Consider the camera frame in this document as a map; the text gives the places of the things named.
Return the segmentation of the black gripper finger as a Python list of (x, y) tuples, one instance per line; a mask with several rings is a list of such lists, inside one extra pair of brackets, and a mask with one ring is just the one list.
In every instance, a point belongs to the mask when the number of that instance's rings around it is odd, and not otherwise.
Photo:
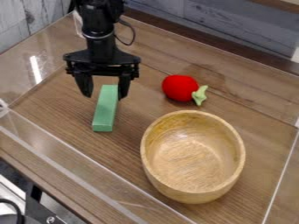
[(127, 97), (128, 89), (131, 84), (131, 75), (128, 73), (123, 73), (119, 77), (118, 83), (118, 98), (123, 99)]
[(86, 73), (75, 74), (75, 81), (79, 86), (79, 90), (86, 97), (92, 96), (94, 92), (94, 80), (92, 76)]

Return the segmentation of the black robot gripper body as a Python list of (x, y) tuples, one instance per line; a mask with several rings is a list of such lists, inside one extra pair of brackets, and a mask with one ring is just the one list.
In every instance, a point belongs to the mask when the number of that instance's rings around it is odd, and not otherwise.
[(128, 74), (131, 80), (139, 77), (142, 59), (118, 48), (114, 33), (98, 37), (84, 34), (83, 37), (87, 40), (87, 48), (63, 55), (67, 74), (118, 77)]

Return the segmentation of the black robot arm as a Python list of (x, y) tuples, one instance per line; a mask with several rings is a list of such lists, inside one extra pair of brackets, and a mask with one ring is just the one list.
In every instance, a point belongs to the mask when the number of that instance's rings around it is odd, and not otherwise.
[(82, 35), (87, 40), (84, 50), (63, 55), (66, 71), (87, 97), (94, 92), (94, 76), (119, 78), (118, 99), (127, 97), (131, 81), (139, 77), (142, 59), (118, 48), (115, 24), (132, 28), (120, 17), (124, 0), (75, 0), (75, 9), (82, 18)]

